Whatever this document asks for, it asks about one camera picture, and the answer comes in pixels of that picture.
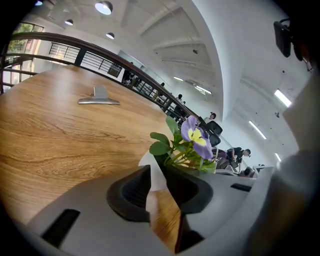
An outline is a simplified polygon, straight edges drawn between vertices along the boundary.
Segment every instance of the wood grain tabletop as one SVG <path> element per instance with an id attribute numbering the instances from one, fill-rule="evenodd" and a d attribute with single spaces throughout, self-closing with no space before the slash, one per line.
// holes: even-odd
<path id="1" fill-rule="evenodd" d="M 120 105 L 79 105 L 96 85 Z M 73 65 L 15 85 L 0 96 L 0 196 L 8 214 L 27 224 L 76 184 L 137 167 L 154 142 L 150 132 L 172 138 L 165 119 L 146 98 Z M 147 203 L 153 230 L 174 248 L 180 211 L 173 198 L 153 192 Z"/>

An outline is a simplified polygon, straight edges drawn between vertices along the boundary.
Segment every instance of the white ceiling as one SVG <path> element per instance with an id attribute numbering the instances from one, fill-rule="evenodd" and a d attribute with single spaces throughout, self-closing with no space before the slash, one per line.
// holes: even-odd
<path id="1" fill-rule="evenodd" d="M 100 14 L 95 2 L 54 1 L 49 14 L 55 20 L 45 10 L 37 14 L 62 27 L 72 18 L 76 29 L 103 38 L 114 32 L 114 42 L 146 66 L 144 53 L 162 62 L 168 77 L 199 83 L 213 92 L 216 103 L 223 98 L 225 114 L 235 111 L 245 121 L 252 120 L 267 136 L 268 147 L 279 148 L 282 155 L 296 150 L 289 127 L 281 115 L 275 116 L 285 107 L 274 92 L 280 88 L 293 101 L 310 74 L 294 54 L 285 58 L 277 49 L 273 22 L 284 14 L 272 1 L 110 0 L 110 16 Z"/>

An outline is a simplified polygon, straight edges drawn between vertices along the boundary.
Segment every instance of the flower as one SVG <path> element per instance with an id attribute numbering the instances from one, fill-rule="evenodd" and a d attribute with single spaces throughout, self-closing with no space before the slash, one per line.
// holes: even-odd
<path id="1" fill-rule="evenodd" d="M 182 123 L 181 135 L 187 141 L 193 141 L 194 151 L 204 159 L 211 159 L 214 157 L 212 147 L 208 134 L 196 126 L 197 119 L 194 116 L 189 116 L 186 121 Z"/>

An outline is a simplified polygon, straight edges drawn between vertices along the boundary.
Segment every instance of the silver bracket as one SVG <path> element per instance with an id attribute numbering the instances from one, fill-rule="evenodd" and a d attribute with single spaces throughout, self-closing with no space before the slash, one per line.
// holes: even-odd
<path id="1" fill-rule="evenodd" d="M 93 95 L 88 98 L 81 98 L 78 100 L 79 104 L 113 104 L 120 105 L 120 102 L 108 98 L 108 92 L 104 85 L 97 85 L 93 89 Z"/>

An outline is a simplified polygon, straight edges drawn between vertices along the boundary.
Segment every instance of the yellow flower center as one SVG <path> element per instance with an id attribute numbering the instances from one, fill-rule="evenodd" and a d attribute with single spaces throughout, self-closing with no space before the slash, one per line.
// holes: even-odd
<path id="1" fill-rule="evenodd" d="M 199 144 L 200 146 L 205 146 L 207 143 L 204 138 L 201 137 L 201 132 L 198 128 L 195 128 L 194 131 L 192 129 L 188 130 L 189 139 Z"/>

